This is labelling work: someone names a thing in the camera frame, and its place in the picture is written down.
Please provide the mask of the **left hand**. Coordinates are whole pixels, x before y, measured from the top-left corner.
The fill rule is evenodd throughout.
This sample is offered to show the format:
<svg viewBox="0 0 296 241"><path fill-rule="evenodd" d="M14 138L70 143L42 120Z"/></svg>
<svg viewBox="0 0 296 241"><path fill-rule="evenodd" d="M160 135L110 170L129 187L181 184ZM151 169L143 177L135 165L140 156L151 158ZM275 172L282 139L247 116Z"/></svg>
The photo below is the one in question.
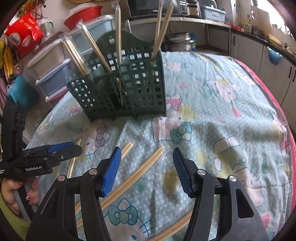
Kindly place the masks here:
<svg viewBox="0 0 296 241"><path fill-rule="evenodd" d="M25 181L4 178L1 184L1 195L4 203L6 204L8 209L10 209L10 211L17 217L20 217L21 212L14 198L13 191L18 190L27 182L31 184L31 190L27 193L26 200L29 205L37 204L39 202L39 181L36 177L32 180L27 179Z"/></svg>

